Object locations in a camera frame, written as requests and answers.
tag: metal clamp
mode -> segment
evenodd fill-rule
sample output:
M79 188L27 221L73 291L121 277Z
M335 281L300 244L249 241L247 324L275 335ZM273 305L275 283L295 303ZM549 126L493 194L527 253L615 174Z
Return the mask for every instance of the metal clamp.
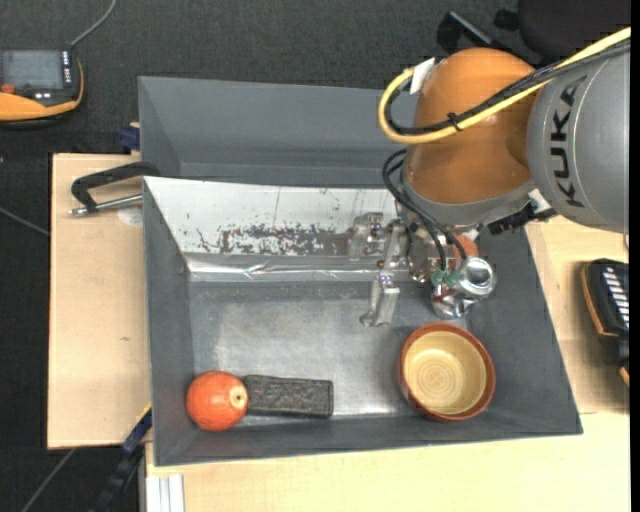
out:
M140 201L142 199L142 194L127 196L112 201L105 201L104 203L96 203L89 194L89 190L92 188L117 183L136 176L160 176L160 171L155 165L149 162L135 162L76 179L73 182L73 185L71 185L71 193L84 206L71 210L71 215L79 216L87 215L89 213L97 213L100 210L118 208L125 204Z

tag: black floor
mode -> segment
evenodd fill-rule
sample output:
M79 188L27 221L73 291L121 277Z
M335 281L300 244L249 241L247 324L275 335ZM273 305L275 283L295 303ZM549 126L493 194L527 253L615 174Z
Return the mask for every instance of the black floor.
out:
M0 48L68 43L110 0L2 0ZM140 75L382 89L437 48L447 9L492 27L516 0L120 0L77 48L85 100L38 131L0 131L0 208L49 228L49 161L62 151L121 153ZM46 451L49 240L0 214L0 510L20 511L64 457ZM117 448L79 449L29 510L87 510ZM137 509L135 485L116 510Z

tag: orange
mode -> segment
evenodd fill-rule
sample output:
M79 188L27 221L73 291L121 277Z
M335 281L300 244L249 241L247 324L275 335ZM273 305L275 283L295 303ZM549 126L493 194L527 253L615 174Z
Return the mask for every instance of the orange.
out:
M230 373L212 370L198 375L187 390L187 414L203 430L220 432L246 414L249 396L242 381Z

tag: orange device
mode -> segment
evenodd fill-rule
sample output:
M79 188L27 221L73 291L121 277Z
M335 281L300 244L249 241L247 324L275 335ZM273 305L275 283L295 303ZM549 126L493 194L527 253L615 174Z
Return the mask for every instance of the orange device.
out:
M70 49L0 49L0 126L57 120L80 104L83 91Z

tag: cable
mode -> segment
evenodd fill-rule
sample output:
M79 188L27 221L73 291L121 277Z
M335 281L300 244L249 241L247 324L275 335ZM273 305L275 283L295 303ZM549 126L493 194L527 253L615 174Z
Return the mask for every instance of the cable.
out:
M601 39L600 41L588 46L584 50L576 53L572 57L562 61L560 64L554 67L554 70L556 68L568 66L570 64L573 64L574 62L585 60L586 58L591 57L592 55L595 55L604 50L607 50L612 46L616 46L619 43L630 38L631 38L631 28L630 27L625 28L619 32L616 32L615 34L605 37L604 39ZM421 144L424 142L433 142L443 137L452 135L457 131L464 130L465 128L473 126L474 124L495 114L496 112L499 112L505 109L506 107L520 101L524 97L528 96L529 94L543 87L548 82L548 80L546 80L542 83L539 83L537 85L534 85L533 87L526 89L525 91L522 91L518 94L514 94L513 96L499 102L496 105L493 105L489 108L482 110L482 112L480 112L479 114L469 117L468 119L465 119L459 122L457 120L450 120L447 123L447 126L445 128L442 128L436 132L423 133L419 135L403 135L401 133L398 133L396 130L394 130L391 124L389 123L388 115L387 115L388 104L390 100L392 100L392 97L398 94L398 91L400 90L400 88L403 87L404 84L411 79L411 77L413 76L413 73L414 73L414 68L411 68L404 71L403 73L398 75L395 79L393 79L389 84L389 86L385 89L384 93L382 94L382 98L380 99L380 103L378 105L378 122L380 123L380 128L385 133L385 135L387 135L387 137L401 144Z
M58 462L58 465L55 468L53 468L53 471L49 473L49 476L44 480L44 482L42 482L42 484L40 484L40 487L38 487L36 492L33 493L33 496L31 496L31 499L27 502L27 504L24 506L21 512L27 512L31 508L31 505L33 505L33 503L38 499L38 496L42 494L42 491L44 491L44 488L47 486L47 484L56 475L56 473L62 469L62 466L66 464L66 462L71 458L71 456L75 453L76 450L77 448L73 448L72 450L69 450L69 452L67 452L64 458L60 462Z
M463 260L467 259L467 254L466 254L466 251L464 250L464 247L460 243L460 241L451 233L451 231L443 227L437 220L435 220L431 215L429 215L427 212L421 209L416 203L414 203L411 200L409 196L401 192L392 183L391 174L393 174L400 167L402 167L402 165L404 164L404 159L395 163L394 165L391 165L391 163L394 160L396 160L399 156L404 155L406 151L407 151L406 149L402 149L400 151L395 152L389 158L387 158L387 160L385 161L382 167L382 178L384 180L385 186L387 187L387 189L389 189L393 197L405 208L414 212L416 215L418 215L418 217L420 217L420 220L422 221L425 228L427 229L427 232L433 239L433 243L435 244L436 249L438 251L438 256L440 258L440 268L443 272L445 272L447 269L447 259L444 252L444 248L442 247L442 244L440 242L436 229L445 236L447 243L449 245L453 244L456 246L456 248L460 252L460 257Z
M24 220L22 217L18 217L14 213L11 213L9 210L5 210L1 206L0 206L0 214L4 215L6 217L9 217L10 219L15 220L16 222L19 222L23 226L26 226L29 229L33 229L34 231L37 231L38 233L40 233L42 235L51 236L51 234L46 229L43 229L40 226L37 226L36 224L33 224L33 223L29 222L28 220Z
M97 30L98 28L100 28L100 26L102 26L102 24L107 21L107 18L109 18L109 16L111 16L111 13L113 12L113 10L116 8L116 4L118 3L118 0L113 0L111 2L111 5L109 6L109 8L107 9L107 12L105 12L102 15L102 18L100 18L98 21L96 21L91 27L89 27L87 30L85 30L82 34L80 34L78 37L76 37L73 41L71 41L71 44L69 44L70 48L74 48L75 46L78 45L78 43L80 43L85 37L89 36L90 34L92 34L95 30Z
M557 78L558 76L569 73L581 66L584 66L585 64L589 64L596 60L601 60L607 57L614 57L621 53L627 52L630 46L631 46L631 43L629 41L624 41L622 43L619 43L618 46L612 46L611 48L603 50L600 53L597 53L595 55L590 55L589 57L585 57L580 61L573 62L566 66L560 66L559 63L555 63L549 66L546 66L545 68L540 68L535 72L525 76L524 78L521 78L520 80L508 85L504 89L501 89L500 91L495 93L493 96L487 98L485 101L476 105L475 107L470 108L469 110L466 110L462 114L455 114L455 115L451 114L449 120L440 121L439 123L434 123L429 126L417 126L417 127L416 126L400 126L397 123L395 123L393 119L391 119L391 115L390 115L391 104L393 102L393 97L392 97L389 103L387 104L387 120L389 121L389 124L393 127L393 129L402 135L431 133L431 132L441 130L442 128L446 128L447 126L451 126L452 124L454 124L454 127L455 125L460 126L459 123L461 121L469 119L474 115L481 114L487 108L493 107L494 105L497 105L501 101L509 99L514 94L524 92L529 88L533 87L534 85L547 83L552 78Z

